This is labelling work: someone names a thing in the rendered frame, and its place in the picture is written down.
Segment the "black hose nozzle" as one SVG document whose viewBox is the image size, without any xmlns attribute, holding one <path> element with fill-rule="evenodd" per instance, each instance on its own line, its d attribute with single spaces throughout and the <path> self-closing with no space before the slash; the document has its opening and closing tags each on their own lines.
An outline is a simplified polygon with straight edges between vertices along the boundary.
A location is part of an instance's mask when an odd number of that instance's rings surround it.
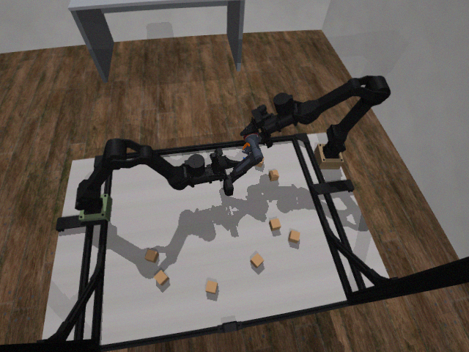
<svg viewBox="0 0 469 352">
<path fill-rule="evenodd" d="M 256 166 L 260 162 L 262 162 L 263 154 L 259 147 L 259 135 L 258 133 L 252 133 L 249 135 L 243 136 L 245 145 L 242 147 L 242 153 L 247 154 L 247 156 L 237 164 L 232 172 L 241 172 L 241 171 L 248 171 L 251 167 Z"/>
</svg>

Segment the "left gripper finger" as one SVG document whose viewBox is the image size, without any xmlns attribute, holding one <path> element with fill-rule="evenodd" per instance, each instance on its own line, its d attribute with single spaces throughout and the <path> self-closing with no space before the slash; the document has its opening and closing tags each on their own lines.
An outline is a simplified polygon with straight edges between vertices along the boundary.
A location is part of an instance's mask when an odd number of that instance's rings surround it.
<svg viewBox="0 0 469 352">
<path fill-rule="evenodd" d="M 226 160 L 226 162 L 227 162 L 227 168 L 226 168 L 226 169 L 233 168 L 233 167 L 235 167 L 237 164 L 240 163 L 240 161 L 233 161 L 233 160 L 228 159 L 226 156 L 224 156 L 224 157 L 225 157 L 225 160 Z"/>
<path fill-rule="evenodd" d="M 233 182 L 235 182 L 238 178 L 242 177 L 247 171 L 241 171 L 241 172 L 230 172 L 231 178 L 233 178 Z"/>
</svg>

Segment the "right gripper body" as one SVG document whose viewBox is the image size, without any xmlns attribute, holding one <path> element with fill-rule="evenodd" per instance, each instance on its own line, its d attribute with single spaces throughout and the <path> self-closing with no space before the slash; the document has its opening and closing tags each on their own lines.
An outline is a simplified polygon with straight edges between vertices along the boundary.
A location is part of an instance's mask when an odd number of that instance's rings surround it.
<svg viewBox="0 0 469 352">
<path fill-rule="evenodd" d="M 266 119 L 263 122 L 264 119 L 259 109 L 254 109 L 251 111 L 251 113 L 254 116 L 254 122 L 256 123 L 256 126 L 258 127 L 258 129 L 261 129 L 260 135 L 263 141 L 265 142 L 265 144 L 267 145 L 267 148 L 272 147 L 273 142 L 272 142 L 272 139 L 270 138 L 271 134 L 276 131 L 281 132 L 281 129 L 283 128 L 281 121 L 278 118 L 278 115 L 274 116 L 274 114 L 271 114 L 272 117 Z"/>
</svg>

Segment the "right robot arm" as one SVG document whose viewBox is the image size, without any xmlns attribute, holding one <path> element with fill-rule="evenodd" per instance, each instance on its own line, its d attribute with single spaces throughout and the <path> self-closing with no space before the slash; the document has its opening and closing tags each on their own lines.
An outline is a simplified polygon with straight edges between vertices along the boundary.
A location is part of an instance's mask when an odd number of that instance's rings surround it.
<svg viewBox="0 0 469 352">
<path fill-rule="evenodd" d="M 360 87 L 360 84 L 365 87 Z M 342 101 L 352 96 L 361 97 L 339 124 L 332 124 L 327 129 L 328 143 L 322 147 L 325 158 L 339 158 L 339 153 L 346 150 L 344 142 L 348 132 L 371 107 L 381 104 L 390 94 L 391 90 L 383 76 L 364 76 L 351 78 L 346 84 L 316 100 L 307 100 L 303 103 L 293 100 L 292 95 L 279 93 L 273 98 L 273 102 L 281 124 L 285 128 L 291 124 L 297 126 L 298 122 L 308 125 L 321 113 Z"/>
</svg>

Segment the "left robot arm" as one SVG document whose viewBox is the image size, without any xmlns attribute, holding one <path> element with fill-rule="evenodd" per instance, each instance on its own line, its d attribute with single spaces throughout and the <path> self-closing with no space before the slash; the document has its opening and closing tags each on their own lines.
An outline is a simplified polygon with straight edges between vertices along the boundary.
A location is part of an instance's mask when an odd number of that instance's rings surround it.
<svg viewBox="0 0 469 352">
<path fill-rule="evenodd" d="M 138 152 L 139 157 L 126 160 L 127 148 Z M 222 172 L 227 168 L 225 157 L 220 156 L 220 153 L 211 153 L 210 159 L 212 163 L 207 165 L 212 170 L 210 175 L 224 176 Z M 82 180 L 78 185 L 75 209 L 84 210 L 84 215 L 101 213 L 103 207 L 103 198 L 100 198 L 101 186 L 108 176 L 113 170 L 129 169 L 139 164 L 145 164 L 164 176 L 169 185 L 176 190 L 183 190 L 187 185 L 194 188 L 194 185 L 207 182 L 204 157 L 200 154 L 193 154 L 180 166 L 172 166 L 149 145 L 142 145 L 131 139 L 109 139 L 106 142 L 103 158 L 94 172 L 88 180 Z"/>
</svg>

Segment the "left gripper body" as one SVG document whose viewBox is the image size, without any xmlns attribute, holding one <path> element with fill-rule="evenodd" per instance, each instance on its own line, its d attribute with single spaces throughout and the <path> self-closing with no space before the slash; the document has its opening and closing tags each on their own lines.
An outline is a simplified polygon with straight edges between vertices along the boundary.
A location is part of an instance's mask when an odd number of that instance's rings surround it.
<svg viewBox="0 0 469 352">
<path fill-rule="evenodd" d="M 215 153 L 220 153 L 220 156 L 223 155 L 223 151 L 221 148 L 217 148 L 215 150 Z M 233 195 L 233 191 L 234 191 L 234 186 L 232 184 L 232 178 L 231 178 L 231 175 L 227 175 L 226 174 L 226 170 L 224 170 L 222 173 L 224 173 L 224 176 L 221 176 L 221 177 L 216 177 L 216 176 L 211 176 L 210 175 L 210 172 L 211 172 L 211 168 L 208 168 L 205 167 L 205 174 L 206 174 L 206 178 L 207 178 L 207 183 L 212 183 L 212 181 L 216 181 L 216 180 L 220 180 L 223 181 L 224 180 L 224 193 L 225 195 L 227 196 L 232 196 Z"/>
</svg>

